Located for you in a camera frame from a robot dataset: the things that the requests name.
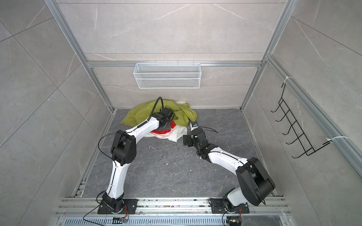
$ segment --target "olive green fabric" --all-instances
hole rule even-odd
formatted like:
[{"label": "olive green fabric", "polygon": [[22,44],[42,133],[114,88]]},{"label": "olive green fabric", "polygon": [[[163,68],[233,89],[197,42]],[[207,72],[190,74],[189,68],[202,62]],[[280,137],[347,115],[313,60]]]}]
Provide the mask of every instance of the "olive green fabric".
[{"label": "olive green fabric", "polygon": [[[191,121],[197,120],[197,113],[194,110],[190,109],[188,103],[180,105],[173,101],[163,100],[163,104],[164,107],[168,107],[173,110],[175,114],[173,121],[176,125],[187,126],[187,124],[189,123],[189,119]],[[150,116],[154,105],[155,101],[150,101],[138,105],[127,113],[126,117],[122,121],[122,124],[130,125],[133,127],[140,124]],[[161,101],[158,101],[154,112],[160,112],[161,107]]]}]

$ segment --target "marble floor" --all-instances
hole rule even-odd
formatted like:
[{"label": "marble floor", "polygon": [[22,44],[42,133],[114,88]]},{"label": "marble floor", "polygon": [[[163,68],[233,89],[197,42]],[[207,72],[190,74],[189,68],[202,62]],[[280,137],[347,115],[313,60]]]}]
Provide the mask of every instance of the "marble floor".
[{"label": "marble floor", "polygon": [[[198,123],[217,130],[206,132],[207,139],[225,151],[244,158],[256,151],[239,109],[199,109]],[[117,110],[109,133],[128,129],[121,124],[128,110]],[[102,149],[110,154],[113,135],[106,137]],[[108,187],[111,160],[99,154],[85,186],[83,197],[96,197]],[[125,180],[125,197],[223,196],[238,187],[236,176],[219,165],[200,159],[195,148],[178,142],[145,137],[137,143],[137,157]]]}]

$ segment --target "white mesh basket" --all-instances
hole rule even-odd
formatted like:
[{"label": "white mesh basket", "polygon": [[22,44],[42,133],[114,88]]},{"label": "white mesh basket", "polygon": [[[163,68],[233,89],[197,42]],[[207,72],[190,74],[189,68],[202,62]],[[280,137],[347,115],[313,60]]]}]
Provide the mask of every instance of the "white mesh basket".
[{"label": "white mesh basket", "polygon": [[140,89],[200,88],[198,63],[138,63],[133,72]]}]

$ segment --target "wall tile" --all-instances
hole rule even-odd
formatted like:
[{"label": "wall tile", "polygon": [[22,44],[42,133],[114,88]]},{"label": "wall tile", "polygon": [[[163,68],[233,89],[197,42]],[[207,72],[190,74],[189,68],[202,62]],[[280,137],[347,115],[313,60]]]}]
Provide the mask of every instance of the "wall tile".
[{"label": "wall tile", "polygon": [[[58,3],[194,3],[192,0],[57,0]],[[198,0],[197,3],[285,3],[286,0]]]},{"label": "wall tile", "polygon": [[145,54],[264,52],[283,7],[60,4],[84,52]]},{"label": "wall tile", "polygon": [[254,94],[245,109],[245,116],[275,189],[278,195],[285,197],[296,225],[321,226],[273,126]]},{"label": "wall tile", "polygon": [[97,139],[98,135],[83,120],[41,185],[19,226],[29,225],[29,222],[33,225],[50,225],[59,207],[58,203],[62,198],[72,195]]},{"label": "wall tile", "polygon": [[11,36],[11,33],[7,30],[7,28],[0,21],[0,41]]},{"label": "wall tile", "polygon": [[2,1],[0,21],[15,35],[52,17],[43,0]]},{"label": "wall tile", "polygon": [[59,86],[59,90],[83,117],[98,96],[96,87],[81,65]]},{"label": "wall tile", "polygon": [[248,85],[201,86],[198,89],[139,89],[138,86],[103,86],[115,108],[135,107],[161,96],[185,101],[193,108],[239,108]]},{"label": "wall tile", "polygon": [[273,55],[362,150],[362,56],[293,18]]},{"label": "wall tile", "polygon": [[[93,68],[102,85],[137,86],[133,67]],[[256,67],[203,67],[201,85],[250,85]]]},{"label": "wall tile", "polygon": [[[278,106],[282,83],[283,80],[279,75],[271,67],[267,67],[254,93],[275,129],[314,210],[323,225],[358,225],[359,216],[362,215],[362,210],[359,208],[362,202],[362,197],[359,195],[362,179],[341,152],[333,144],[329,144],[310,156],[292,158],[303,153],[301,144],[298,142],[292,145],[286,144],[293,141],[296,136],[293,131],[286,136],[282,134],[288,131],[290,124],[287,123],[286,118],[281,122],[275,121],[275,119],[280,120],[284,115],[280,109],[275,113],[271,112]],[[288,87],[284,91],[283,98],[300,126],[303,127],[312,146],[315,149],[321,147],[327,135]],[[302,140],[302,143],[305,147],[310,147],[306,139]]]},{"label": "wall tile", "polygon": [[85,54],[88,60],[261,60],[260,53],[212,54]]},{"label": "wall tile", "polygon": [[80,64],[54,18],[17,34],[15,38],[56,86]]},{"label": "wall tile", "polygon": [[0,62],[2,145],[56,87],[13,37],[0,42]]},{"label": "wall tile", "polygon": [[362,54],[362,1],[300,0],[293,16]]},{"label": "wall tile", "polygon": [[101,96],[98,95],[84,119],[89,123],[93,130],[100,135],[109,114],[110,112],[106,107],[106,104]]},{"label": "wall tile", "polygon": [[0,148],[0,225],[19,222],[82,120],[56,90]]}]

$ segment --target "white zip tie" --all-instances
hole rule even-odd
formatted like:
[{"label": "white zip tie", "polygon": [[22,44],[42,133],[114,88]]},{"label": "white zip tie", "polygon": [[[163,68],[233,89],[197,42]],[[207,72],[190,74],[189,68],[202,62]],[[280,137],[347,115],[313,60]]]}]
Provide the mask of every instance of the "white zip tie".
[{"label": "white zip tie", "polygon": [[331,141],[331,140],[334,140],[336,138],[347,138],[347,139],[349,139],[349,137],[346,137],[346,136],[336,136],[336,137],[333,137],[333,138],[326,138],[326,139],[327,139],[327,141]]},{"label": "white zip tie", "polygon": [[285,79],[284,79],[284,82],[283,82],[283,83],[285,83],[285,81],[286,81],[288,78],[292,78],[292,77],[288,77],[288,76],[287,76],[287,77],[285,77]]}]

